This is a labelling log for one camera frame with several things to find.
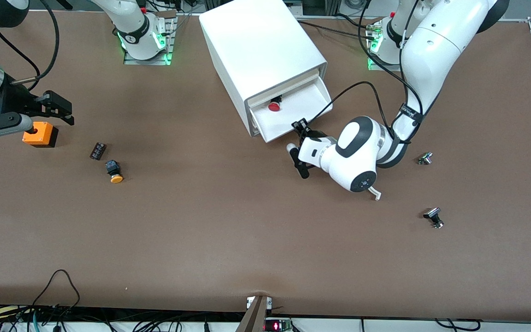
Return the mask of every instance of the robotic arm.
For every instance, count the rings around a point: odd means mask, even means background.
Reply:
[[[143,13],[135,0],[92,0],[109,15],[124,49],[135,59],[150,59],[166,47],[165,19]],[[28,14],[29,0],[0,0],[0,27],[16,27]],[[33,116],[74,124],[69,101],[52,91],[42,97],[16,84],[0,66],[0,136],[32,132]]]
[[[122,47],[135,59],[151,59],[166,47],[165,19],[141,12],[135,0],[91,0],[112,20]]]
[[[394,19],[402,17],[402,13],[408,17],[414,2],[401,0]],[[449,70],[497,0],[421,2],[426,3],[424,6],[431,4],[431,10],[417,9],[417,17],[424,17],[407,39],[401,63],[407,82],[419,95],[421,105],[407,89],[407,100],[390,128],[370,117],[358,116],[348,122],[337,141],[330,136],[307,134],[300,148],[289,145],[287,150],[295,166],[300,172],[302,170],[303,178],[308,177],[304,172],[305,164],[312,164],[328,172],[345,189],[358,193],[374,184],[377,166],[389,168],[400,162],[407,150],[407,141],[415,135],[436,100]],[[399,49],[392,46],[398,59]]]

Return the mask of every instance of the white box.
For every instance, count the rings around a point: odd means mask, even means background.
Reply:
[[[251,136],[272,141],[331,101],[323,83],[327,61],[282,0],[234,0],[201,14],[200,24]],[[281,110],[270,111],[268,104],[280,95]]]

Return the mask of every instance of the table surface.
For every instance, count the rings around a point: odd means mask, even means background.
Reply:
[[[80,305],[242,311],[268,294],[277,312],[531,320],[531,35],[499,23],[476,36],[404,160],[378,170],[383,196],[353,194],[321,170],[301,179],[285,146],[247,134],[197,17],[177,32],[171,66],[122,65],[103,13],[57,13],[59,58],[36,93],[72,101],[55,149],[0,138],[0,303],[29,304],[57,268]],[[316,21],[353,31],[341,20]],[[329,62],[331,95],[374,82],[387,116],[404,100],[367,71],[355,38],[305,27]],[[46,12],[3,30],[44,68]],[[15,78],[32,69],[0,42]],[[336,135],[380,119],[366,86],[314,126]],[[104,160],[124,168],[112,184]],[[415,158],[434,153],[434,163]],[[442,208],[445,226],[421,217]],[[42,304],[71,304],[59,276]]]

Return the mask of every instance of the open drawer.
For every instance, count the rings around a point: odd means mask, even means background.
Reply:
[[[298,80],[249,99],[252,101],[249,104],[251,119],[266,143],[292,131],[293,122],[302,118],[312,120],[331,101],[318,70],[307,74],[310,75],[295,78]],[[280,111],[270,111],[270,101],[280,95]],[[331,108],[333,105],[329,105],[323,114]]]

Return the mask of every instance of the red button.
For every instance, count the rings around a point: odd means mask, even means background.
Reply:
[[[280,104],[278,104],[278,103],[276,103],[276,102],[270,103],[267,107],[268,107],[268,109],[270,109],[270,111],[272,111],[272,112],[278,112],[278,111],[280,111]]]

